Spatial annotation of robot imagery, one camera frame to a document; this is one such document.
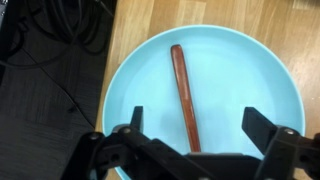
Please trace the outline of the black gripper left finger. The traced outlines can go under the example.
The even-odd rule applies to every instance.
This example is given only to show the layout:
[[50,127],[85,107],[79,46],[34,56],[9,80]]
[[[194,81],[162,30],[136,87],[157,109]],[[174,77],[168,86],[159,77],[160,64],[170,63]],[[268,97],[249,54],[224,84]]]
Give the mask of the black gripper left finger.
[[120,167],[132,180],[214,180],[199,164],[142,132],[143,107],[136,106],[129,124],[117,125],[109,136],[84,134],[61,180],[104,180]]

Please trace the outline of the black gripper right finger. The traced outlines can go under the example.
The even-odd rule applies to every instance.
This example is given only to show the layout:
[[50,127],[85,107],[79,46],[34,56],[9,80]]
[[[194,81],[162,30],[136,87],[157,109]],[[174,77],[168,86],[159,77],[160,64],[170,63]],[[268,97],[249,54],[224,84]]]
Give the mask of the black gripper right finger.
[[312,139],[286,126],[273,124],[254,107],[246,107],[242,130],[264,155],[255,180],[293,180],[296,168],[320,180],[320,134]]

